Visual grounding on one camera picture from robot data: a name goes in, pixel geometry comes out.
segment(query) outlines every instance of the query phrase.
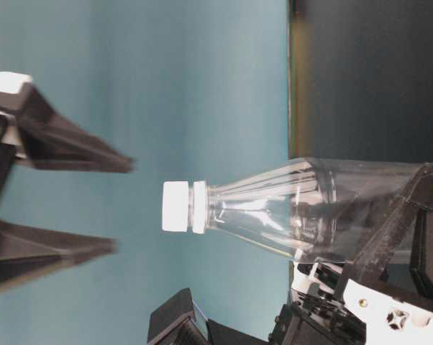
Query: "plastic bottle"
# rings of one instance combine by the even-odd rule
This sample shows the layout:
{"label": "plastic bottle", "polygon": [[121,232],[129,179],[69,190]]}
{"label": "plastic bottle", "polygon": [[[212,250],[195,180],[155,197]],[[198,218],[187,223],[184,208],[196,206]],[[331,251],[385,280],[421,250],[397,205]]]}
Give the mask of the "plastic bottle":
{"label": "plastic bottle", "polygon": [[163,230],[217,229],[297,262],[346,262],[418,167],[299,158],[228,185],[166,182]]}

